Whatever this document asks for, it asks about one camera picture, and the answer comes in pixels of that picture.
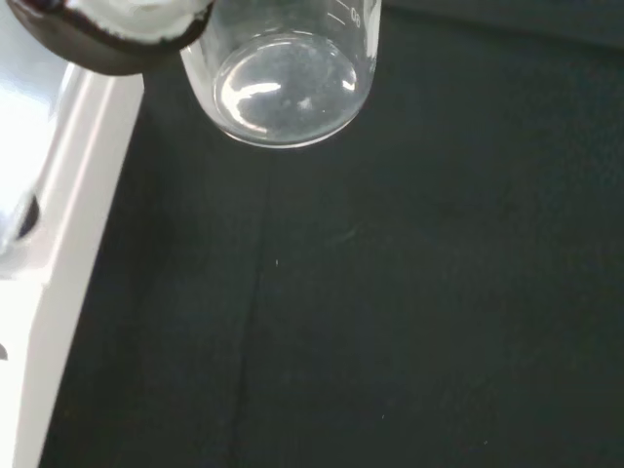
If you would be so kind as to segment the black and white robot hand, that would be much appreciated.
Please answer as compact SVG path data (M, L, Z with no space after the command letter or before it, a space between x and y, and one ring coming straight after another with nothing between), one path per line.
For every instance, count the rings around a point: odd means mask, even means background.
M108 76L139 74L179 53L205 31L212 1L9 1L25 29L50 52Z

